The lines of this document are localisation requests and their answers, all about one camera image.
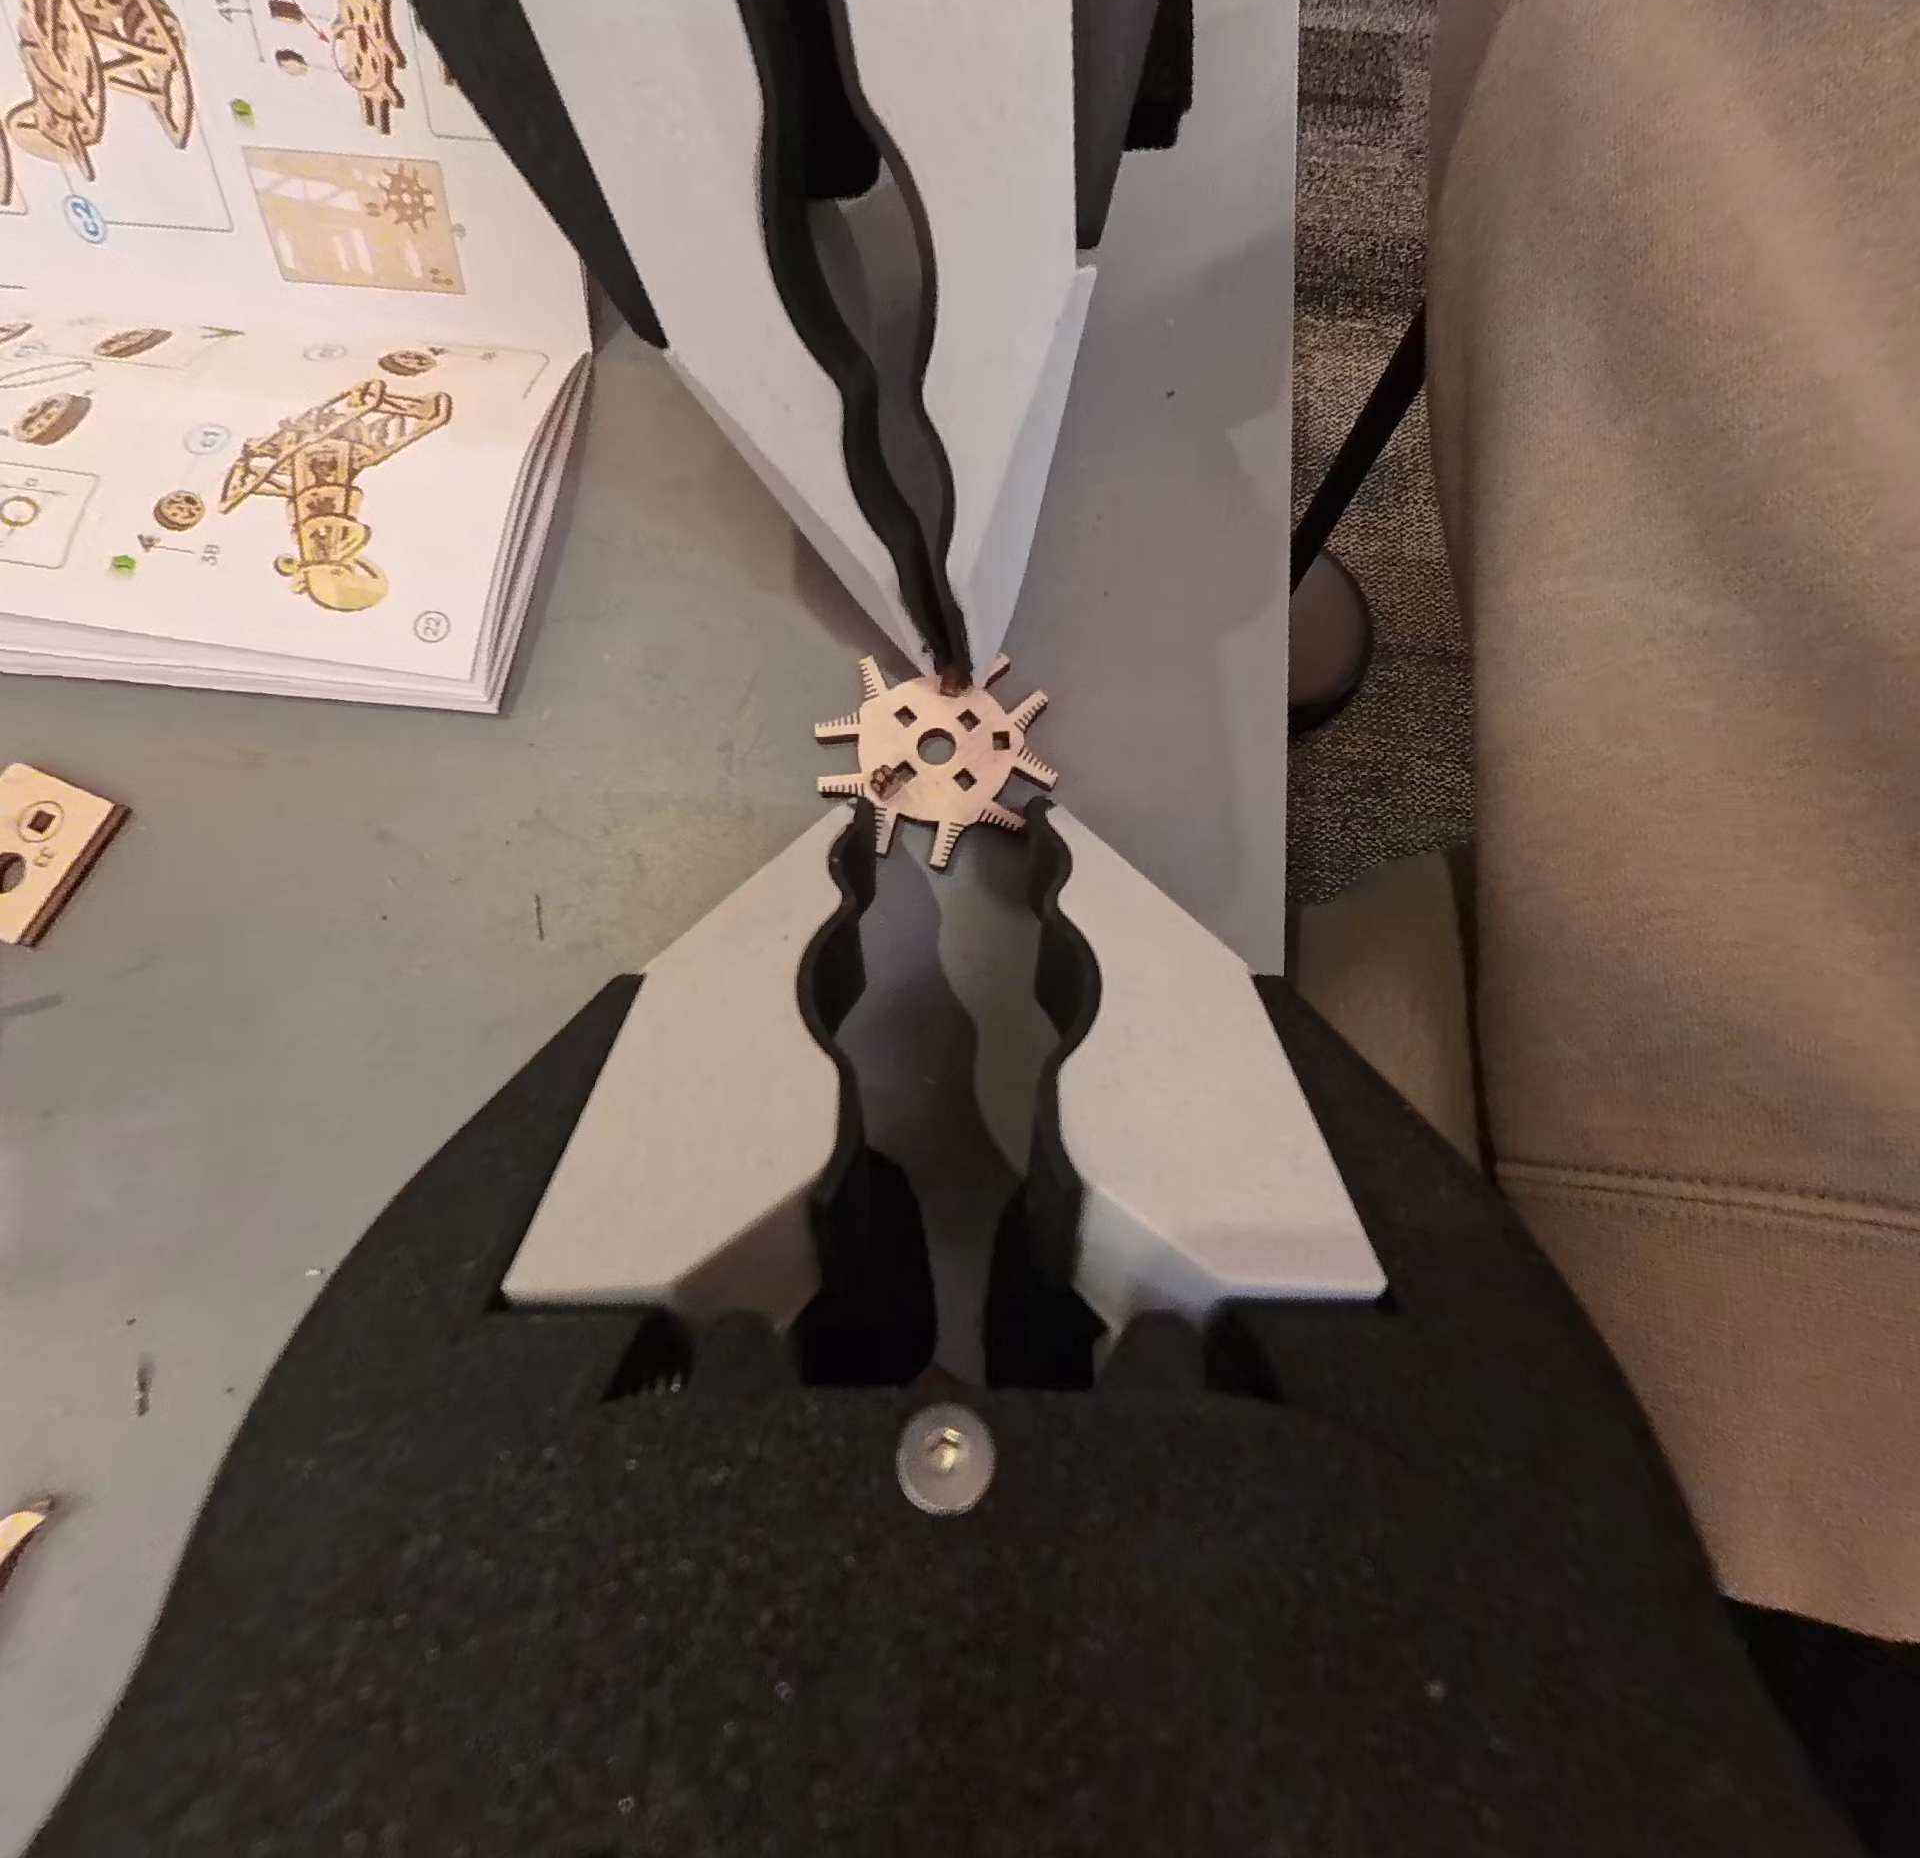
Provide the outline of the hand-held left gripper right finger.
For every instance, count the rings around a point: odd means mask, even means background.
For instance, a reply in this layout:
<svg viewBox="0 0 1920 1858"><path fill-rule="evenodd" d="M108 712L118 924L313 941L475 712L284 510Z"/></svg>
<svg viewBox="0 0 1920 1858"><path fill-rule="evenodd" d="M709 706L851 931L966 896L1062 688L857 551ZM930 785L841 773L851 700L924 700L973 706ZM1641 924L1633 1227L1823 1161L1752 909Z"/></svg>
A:
<svg viewBox="0 0 1920 1858"><path fill-rule="evenodd" d="M1029 909L1053 1049L993 1244L988 1369L1095 1370L1137 1319L1382 1305L1382 1251L1257 968L1045 798Z"/></svg>

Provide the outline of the black metal leg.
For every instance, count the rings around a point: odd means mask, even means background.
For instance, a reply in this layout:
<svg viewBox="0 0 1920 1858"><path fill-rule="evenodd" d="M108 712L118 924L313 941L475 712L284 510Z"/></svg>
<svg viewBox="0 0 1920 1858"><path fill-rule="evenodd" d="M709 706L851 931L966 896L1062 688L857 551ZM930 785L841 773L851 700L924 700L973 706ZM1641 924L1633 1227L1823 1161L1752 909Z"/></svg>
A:
<svg viewBox="0 0 1920 1858"><path fill-rule="evenodd" d="M1403 348L1386 357L1370 395L1361 402L1330 469L1317 478L1295 537L1289 537L1289 588L1301 588L1309 561L1330 551L1340 520L1349 510L1361 483L1370 478L1382 450L1407 426L1414 395L1430 389L1430 304L1414 304Z"/></svg>

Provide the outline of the wooden gear piece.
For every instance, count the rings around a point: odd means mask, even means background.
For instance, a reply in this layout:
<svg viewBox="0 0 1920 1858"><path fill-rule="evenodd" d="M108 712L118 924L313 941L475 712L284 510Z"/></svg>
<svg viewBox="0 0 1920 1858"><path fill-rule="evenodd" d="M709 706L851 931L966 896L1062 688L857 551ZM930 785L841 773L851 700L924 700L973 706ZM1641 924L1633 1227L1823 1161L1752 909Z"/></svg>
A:
<svg viewBox="0 0 1920 1858"><path fill-rule="evenodd" d="M887 677L857 660L857 706L811 721L821 749L851 758L821 779L821 798L857 798L877 812L877 854L895 854L895 832L924 827L930 876L947 876L973 832L1029 832L1004 794L1053 794L1062 773L1036 749L1045 695L1004 706L1004 675L1013 660L993 660L976 688L944 688L938 675Z"/></svg>

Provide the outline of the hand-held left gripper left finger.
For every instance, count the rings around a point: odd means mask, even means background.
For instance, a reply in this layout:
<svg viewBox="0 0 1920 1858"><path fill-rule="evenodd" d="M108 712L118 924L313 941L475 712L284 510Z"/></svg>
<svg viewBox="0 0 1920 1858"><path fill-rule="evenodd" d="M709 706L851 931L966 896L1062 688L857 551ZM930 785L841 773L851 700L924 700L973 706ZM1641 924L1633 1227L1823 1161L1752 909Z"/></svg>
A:
<svg viewBox="0 0 1920 1858"><path fill-rule="evenodd" d="M930 1369L930 1244L841 1049L877 804L824 812L641 981L502 1286L510 1310L765 1319L804 1370Z"/></svg>

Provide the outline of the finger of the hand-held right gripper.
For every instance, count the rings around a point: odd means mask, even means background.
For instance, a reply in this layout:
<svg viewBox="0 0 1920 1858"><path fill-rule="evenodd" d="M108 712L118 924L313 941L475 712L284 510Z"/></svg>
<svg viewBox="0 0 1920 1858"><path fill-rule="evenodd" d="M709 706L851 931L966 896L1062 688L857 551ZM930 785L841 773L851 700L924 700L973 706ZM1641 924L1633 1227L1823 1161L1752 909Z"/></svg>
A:
<svg viewBox="0 0 1920 1858"><path fill-rule="evenodd" d="M884 467L930 665L1013 632L1095 296L1115 164L1177 149L1196 0L824 0L834 70L884 155L851 207Z"/></svg>
<svg viewBox="0 0 1920 1858"><path fill-rule="evenodd" d="M811 226L790 0L519 0L641 262L665 370L910 660L973 660L887 467L884 363Z"/></svg>

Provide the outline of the dark pants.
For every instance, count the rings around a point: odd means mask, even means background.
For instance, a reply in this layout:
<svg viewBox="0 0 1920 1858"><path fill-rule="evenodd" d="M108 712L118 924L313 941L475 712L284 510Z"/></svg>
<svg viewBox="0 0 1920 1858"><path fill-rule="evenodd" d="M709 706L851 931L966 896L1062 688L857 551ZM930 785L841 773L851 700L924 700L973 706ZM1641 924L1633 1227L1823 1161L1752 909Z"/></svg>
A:
<svg viewBox="0 0 1920 1858"><path fill-rule="evenodd" d="M1864 1850L1920 1850L1920 1644L1726 1599L1770 1697Z"/></svg>

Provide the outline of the flat wooden piece square hole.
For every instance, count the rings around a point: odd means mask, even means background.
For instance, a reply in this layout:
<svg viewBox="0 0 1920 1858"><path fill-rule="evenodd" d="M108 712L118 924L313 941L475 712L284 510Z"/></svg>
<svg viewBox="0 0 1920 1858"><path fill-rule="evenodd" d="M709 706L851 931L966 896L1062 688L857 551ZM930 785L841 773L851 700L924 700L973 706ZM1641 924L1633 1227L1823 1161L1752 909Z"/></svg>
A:
<svg viewBox="0 0 1920 1858"><path fill-rule="evenodd" d="M0 773L0 941L36 952L69 909L98 854L127 832L127 804L36 766Z"/></svg>

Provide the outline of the open instruction booklet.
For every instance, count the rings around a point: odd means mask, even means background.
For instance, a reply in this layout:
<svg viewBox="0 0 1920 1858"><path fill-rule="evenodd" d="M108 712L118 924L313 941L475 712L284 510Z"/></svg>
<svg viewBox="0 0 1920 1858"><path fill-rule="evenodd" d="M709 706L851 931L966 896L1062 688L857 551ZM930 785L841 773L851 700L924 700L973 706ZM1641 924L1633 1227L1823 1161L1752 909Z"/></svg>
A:
<svg viewBox="0 0 1920 1858"><path fill-rule="evenodd" d="M409 0L0 0L0 675L502 712L586 395Z"/></svg>

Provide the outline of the grey shoe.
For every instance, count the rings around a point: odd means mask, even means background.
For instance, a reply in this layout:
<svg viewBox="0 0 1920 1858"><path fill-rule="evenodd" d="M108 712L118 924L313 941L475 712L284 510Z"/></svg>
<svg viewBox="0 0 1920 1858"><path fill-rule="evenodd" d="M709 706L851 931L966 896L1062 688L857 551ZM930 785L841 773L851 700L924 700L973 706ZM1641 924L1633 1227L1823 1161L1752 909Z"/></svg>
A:
<svg viewBox="0 0 1920 1858"><path fill-rule="evenodd" d="M1326 551L1289 588L1289 745L1330 729L1370 665L1361 575Z"/></svg>

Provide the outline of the grey desk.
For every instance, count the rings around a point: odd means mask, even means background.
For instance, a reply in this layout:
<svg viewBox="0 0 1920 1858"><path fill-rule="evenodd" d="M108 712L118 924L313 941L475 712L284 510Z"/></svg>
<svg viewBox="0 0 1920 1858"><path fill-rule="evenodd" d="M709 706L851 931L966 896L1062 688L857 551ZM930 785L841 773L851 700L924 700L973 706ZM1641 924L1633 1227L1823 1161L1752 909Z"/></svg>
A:
<svg viewBox="0 0 1920 1858"><path fill-rule="evenodd" d="M1129 155L1013 618L1062 804L1257 968L1289 909L1301 0L1196 0ZM623 968L824 820L811 721L895 648L595 315L506 712L4 677L4 766L127 798L4 952L0 1835L118 1703L196 1509L365 1223Z"/></svg>

